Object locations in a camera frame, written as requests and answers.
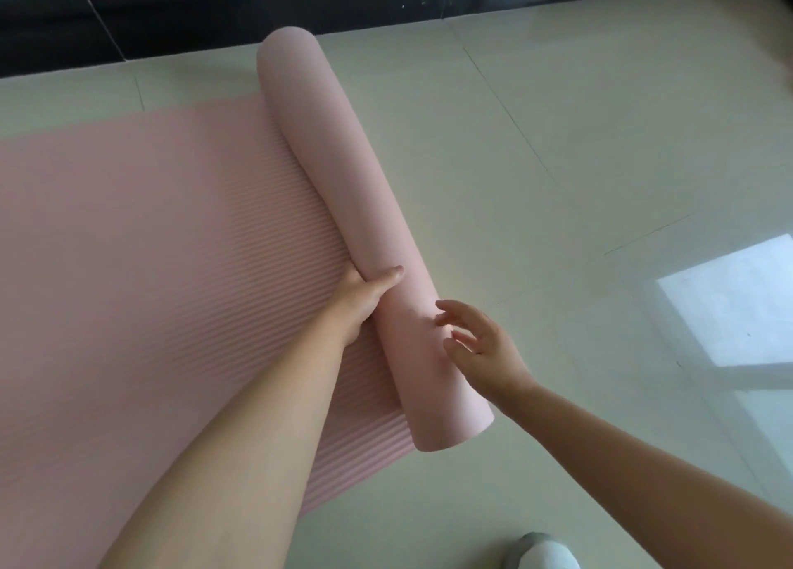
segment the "floor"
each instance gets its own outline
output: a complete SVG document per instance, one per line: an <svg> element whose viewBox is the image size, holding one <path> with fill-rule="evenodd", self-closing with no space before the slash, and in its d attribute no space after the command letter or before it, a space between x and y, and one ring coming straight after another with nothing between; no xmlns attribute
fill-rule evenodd
<svg viewBox="0 0 793 569"><path fill-rule="evenodd" d="M793 512L793 13L591 0L323 36L442 296L541 382ZM0 81L0 136L258 89L254 47ZM289 569L655 563L516 426L307 515Z"/></svg>

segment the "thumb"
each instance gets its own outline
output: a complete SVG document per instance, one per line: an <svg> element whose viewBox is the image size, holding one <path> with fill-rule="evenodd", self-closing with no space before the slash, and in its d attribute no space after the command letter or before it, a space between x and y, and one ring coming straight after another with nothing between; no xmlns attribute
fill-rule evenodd
<svg viewBox="0 0 793 569"><path fill-rule="evenodd" d="M376 279L372 279L367 285L371 287L372 292L380 298L383 293L391 289L394 285L402 281L404 276L404 267L394 266L389 268Z"/></svg>
<svg viewBox="0 0 793 569"><path fill-rule="evenodd" d="M460 369L461 373L464 374L468 372L468 369L470 369L473 364L475 356L470 349L459 341L451 339L451 337L443 340L443 349L446 350L446 355L448 355L454 365Z"/></svg>

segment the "rolled yoga mat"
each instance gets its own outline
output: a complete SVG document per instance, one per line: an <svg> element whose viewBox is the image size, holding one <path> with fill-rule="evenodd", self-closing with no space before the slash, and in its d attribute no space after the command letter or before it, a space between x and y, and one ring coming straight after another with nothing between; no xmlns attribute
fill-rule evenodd
<svg viewBox="0 0 793 569"><path fill-rule="evenodd" d="M96 566L349 255L407 275L344 354L303 510L492 420L316 40L273 33L259 75L264 96L0 141L0 566Z"/></svg>

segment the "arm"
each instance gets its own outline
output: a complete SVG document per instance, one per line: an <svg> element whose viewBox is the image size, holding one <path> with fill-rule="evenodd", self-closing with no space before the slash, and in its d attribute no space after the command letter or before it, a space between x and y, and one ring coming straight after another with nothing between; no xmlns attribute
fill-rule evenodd
<svg viewBox="0 0 793 569"><path fill-rule="evenodd" d="M784 567L793 519L712 474L645 444L541 387L506 334L460 302L446 353L470 384L532 435L665 569Z"/></svg>
<svg viewBox="0 0 793 569"><path fill-rule="evenodd" d="M364 283L350 265L325 309L149 492L101 567L282 567L344 347L401 277Z"/></svg>

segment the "shoe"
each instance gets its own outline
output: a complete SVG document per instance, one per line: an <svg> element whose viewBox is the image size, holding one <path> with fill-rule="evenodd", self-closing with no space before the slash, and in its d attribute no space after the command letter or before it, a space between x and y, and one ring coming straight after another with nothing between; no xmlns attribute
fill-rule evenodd
<svg viewBox="0 0 793 569"><path fill-rule="evenodd" d="M570 549L547 533L529 533L512 544L501 569L581 569Z"/></svg>

